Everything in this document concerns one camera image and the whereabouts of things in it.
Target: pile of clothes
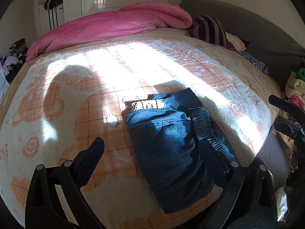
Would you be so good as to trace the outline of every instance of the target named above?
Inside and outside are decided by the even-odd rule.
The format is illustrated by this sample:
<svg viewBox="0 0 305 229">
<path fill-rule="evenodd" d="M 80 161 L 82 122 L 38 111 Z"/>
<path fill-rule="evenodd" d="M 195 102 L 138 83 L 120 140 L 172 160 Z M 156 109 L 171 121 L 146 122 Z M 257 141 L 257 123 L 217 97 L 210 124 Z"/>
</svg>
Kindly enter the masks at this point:
<svg viewBox="0 0 305 229">
<path fill-rule="evenodd" d="M 282 98 L 287 98 L 305 112 L 305 68 L 300 68 L 297 73 L 291 72 L 285 86 L 285 95 L 283 95 Z M 292 123 L 301 126 L 289 113 L 280 110 L 279 115 Z M 294 171 L 295 163 L 297 162 L 296 157 L 298 155 L 297 148 L 294 145 L 294 139 L 281 132 L 278 133 L 287 145 L 283 145 L 283 150 L 287 153 L 291 170 Z"/>
<path fill-rule="evenodd" d="M 10 46 L 9 50 L 9 55 L 0 58 L 0 68 L 3 69 L 6 80 L 11 83 L 26 61 L 28 48 L 25 39 L 16 41 Z"/>
<path fill-rule="evenodd" d="M 295 73 L 291 72 L 285 87 L 285 93 L 289 101 L 305 110 L 305 69 Z"/>
</svg>

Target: dark blue fabric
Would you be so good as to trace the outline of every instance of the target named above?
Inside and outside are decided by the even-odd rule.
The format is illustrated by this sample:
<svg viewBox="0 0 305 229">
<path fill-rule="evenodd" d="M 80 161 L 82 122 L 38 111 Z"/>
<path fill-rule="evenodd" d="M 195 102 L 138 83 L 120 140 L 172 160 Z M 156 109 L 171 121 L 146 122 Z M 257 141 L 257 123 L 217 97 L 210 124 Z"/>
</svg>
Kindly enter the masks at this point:
<svg viewBox="0 0 305 229">
<path fill-rule="evenodd" d="M 191 89 L 175 94 L 156 94 L 165 109 L 146 109 L 126 116 L 135 154 L 143 176 L 165 213 L 180 211 L 211 192 L 214 180 L 199 155 L 198 140 L 191 121 L 191 108 L 203 107 Z M 204 113 L 206 137 L 229 160 L 236 157 L 221 130 Z"/>
</svg>

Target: denim pocket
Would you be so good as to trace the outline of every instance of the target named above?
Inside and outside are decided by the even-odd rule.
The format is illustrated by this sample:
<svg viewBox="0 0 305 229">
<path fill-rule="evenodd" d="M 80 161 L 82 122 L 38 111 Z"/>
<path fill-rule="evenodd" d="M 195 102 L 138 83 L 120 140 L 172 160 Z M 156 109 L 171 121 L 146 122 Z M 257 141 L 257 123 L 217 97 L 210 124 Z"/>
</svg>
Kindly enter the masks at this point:
<svg viewBox="0 0 305 229">
<path fill-rule="evenodd" d="M 137 125 L 131 132 L 142 173 L 150 185 L 179 176 L 186 170 L 175 120 L 158 119 Z"/>
</svg>

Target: pillow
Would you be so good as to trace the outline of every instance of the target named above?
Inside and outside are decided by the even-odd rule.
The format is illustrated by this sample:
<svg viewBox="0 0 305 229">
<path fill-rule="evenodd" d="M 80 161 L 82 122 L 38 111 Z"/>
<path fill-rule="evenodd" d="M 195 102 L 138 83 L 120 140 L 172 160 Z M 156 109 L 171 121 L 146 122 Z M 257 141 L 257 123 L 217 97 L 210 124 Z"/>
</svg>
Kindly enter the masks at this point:
<svg viewBox="0 0 305 229">
<path fill-rule="evenodd" d="M 186 36 L 208 42 L 213 45 L 227 47 L 227 38 L 224 26 L 211 16 L 202 15 L 193 20 Z"/>
<path fill-rule="evenodd" d="M 226 37 L 230 43 L 235 47 L 237 51 L 244 51 L 247 49 L 249 42 L 238 38 L 237 36 L 226 32 Z"/>
</svg>

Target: black strap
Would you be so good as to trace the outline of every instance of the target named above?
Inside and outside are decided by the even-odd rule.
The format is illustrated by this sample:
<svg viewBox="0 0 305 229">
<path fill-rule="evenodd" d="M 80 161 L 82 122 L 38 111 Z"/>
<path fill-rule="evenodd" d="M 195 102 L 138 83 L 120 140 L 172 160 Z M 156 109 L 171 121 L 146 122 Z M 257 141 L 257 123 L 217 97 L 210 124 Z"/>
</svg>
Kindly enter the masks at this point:
<svg viewBox="0 0 305 229">
<path fill-rule="evenodd" d="M 56 24 L 58 26 L 58 19 L 57 19 L 57 0 L 55 0 L 55 13 L 56 13 Z"/>
<path fill-rule="evenodd" d="M 53 28 L 55 28 L 53 8 L 52 8 L 52 20 L 53 20 Z"/>
<path fill-rule="evenodd" d="M 52 30 L 52 26 L 51 26 L 51 18 L 50 18 L 50 10 L 48 10 L 48 14 L 49 14 L 50 30 Z"/>
<path fill-rule="evenodd" d="M 281 98 L 276 97 L 275 95 L 269 96 L 269 103 L 283 111 L 289 113 L 295 120 L 305 127 L 305 113 L 295 104 L 290 101 L 282 100 Z"/>
<path fill-rule="evenodd" d="M 44 8 L 45 8 L 45 10 L 49 10 L 49 9 L 50 9 L 50 3 L 51 3 L 51 1 L 52 1 L 52 0 L 47 0 L 46 3 L 45 3 L 45 5 L 43 5 Z"/>
</svg>

